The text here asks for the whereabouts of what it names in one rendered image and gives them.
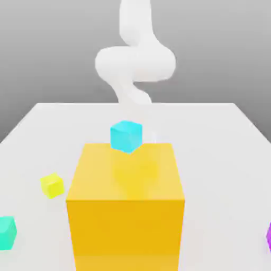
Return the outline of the small cyan cube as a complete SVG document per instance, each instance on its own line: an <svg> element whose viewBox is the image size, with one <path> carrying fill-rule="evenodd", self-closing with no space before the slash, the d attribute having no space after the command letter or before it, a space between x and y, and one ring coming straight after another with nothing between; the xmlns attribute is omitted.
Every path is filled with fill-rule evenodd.
<svg viewBox="0 0 271 271"><path fill-rule="evenodd" d="M122 120L110 128L111 148L125 153L133 153L142 145L142 125Z"/></svg>

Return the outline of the small yellow cube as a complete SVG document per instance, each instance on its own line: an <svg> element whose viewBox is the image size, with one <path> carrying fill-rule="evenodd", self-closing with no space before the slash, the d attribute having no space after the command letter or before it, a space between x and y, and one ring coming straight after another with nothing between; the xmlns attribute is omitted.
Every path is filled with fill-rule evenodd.
<svg viewBox="0 0 271 271"><path fill-rule="evenodd" d="M65 191L63 179L57 173L44 176L40 181L42 191L49 199L61 195Z"/></svg>

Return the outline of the small turquoise cube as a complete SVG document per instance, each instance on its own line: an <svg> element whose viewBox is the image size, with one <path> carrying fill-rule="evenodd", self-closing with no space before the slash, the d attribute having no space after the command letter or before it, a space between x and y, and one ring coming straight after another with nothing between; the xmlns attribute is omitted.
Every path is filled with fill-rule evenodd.
<svg viewBox="0 0 271 271"><path fill-rule="evenodd" d="M0 217L0 250L10 250L17 235L13 216Z"/></svg>

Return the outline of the large orange box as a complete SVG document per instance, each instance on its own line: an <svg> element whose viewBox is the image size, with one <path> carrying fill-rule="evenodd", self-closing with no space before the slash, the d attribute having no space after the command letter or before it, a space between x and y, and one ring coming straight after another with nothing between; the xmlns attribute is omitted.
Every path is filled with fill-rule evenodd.
<svg viewBox="0 0 271 271"><path fill-rule="evenodd" d="M173 147L83 147L66 197L76 271L178 271L185 207Z"/></svg>

